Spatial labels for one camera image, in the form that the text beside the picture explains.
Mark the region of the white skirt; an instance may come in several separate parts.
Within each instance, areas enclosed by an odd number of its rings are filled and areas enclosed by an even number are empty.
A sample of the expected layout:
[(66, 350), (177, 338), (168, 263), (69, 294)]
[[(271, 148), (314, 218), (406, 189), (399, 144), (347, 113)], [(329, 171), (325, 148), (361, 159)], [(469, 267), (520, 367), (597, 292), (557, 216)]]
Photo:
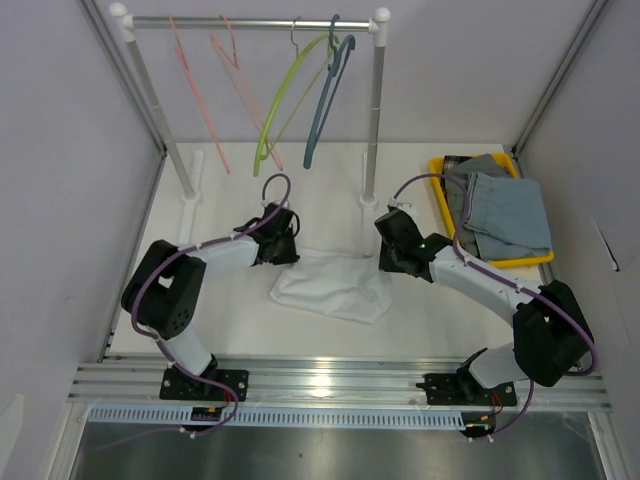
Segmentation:
[(305, 249), (277, 278), (270, 297), (286, 307), (374, 324), (392, 305), (392, 281), (375, 257)]

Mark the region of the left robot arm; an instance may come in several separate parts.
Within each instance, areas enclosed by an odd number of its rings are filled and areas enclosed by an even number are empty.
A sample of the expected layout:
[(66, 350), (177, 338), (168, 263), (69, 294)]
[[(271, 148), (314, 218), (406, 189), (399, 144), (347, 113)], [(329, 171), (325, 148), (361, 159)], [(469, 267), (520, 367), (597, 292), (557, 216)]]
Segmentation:
[(165, 240), (151, 244), (122, 294), (121, 307), (169, 355), (172, 365), (163, 374), (162, 400), (246, 399), (249, 372), (220, 368), (192, 326), (201, 287), (206, 279), (238, 269), (296, 263), (299, 230), (295, 212), (269, 203), (261, 217), (234, 229), (234, 240), (184, 254)]

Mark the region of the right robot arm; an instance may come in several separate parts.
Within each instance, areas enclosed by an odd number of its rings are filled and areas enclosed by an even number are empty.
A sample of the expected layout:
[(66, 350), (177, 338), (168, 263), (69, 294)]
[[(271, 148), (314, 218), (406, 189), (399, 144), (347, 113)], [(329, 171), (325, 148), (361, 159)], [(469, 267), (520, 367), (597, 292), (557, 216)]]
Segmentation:
[(587, 354), (597, 364), (595, 343), (571, 288), (520, 281), (474, 257), (452, 240), (421, 235), (405, 211), (391, 208), (374, 226), (381, 236), (379, 268), (450, 288), (496, 314), (513, 340), (471, 355), (459, 368), (458, 395), (479, 403), (493, 387), (529, 379), (554, 386)]

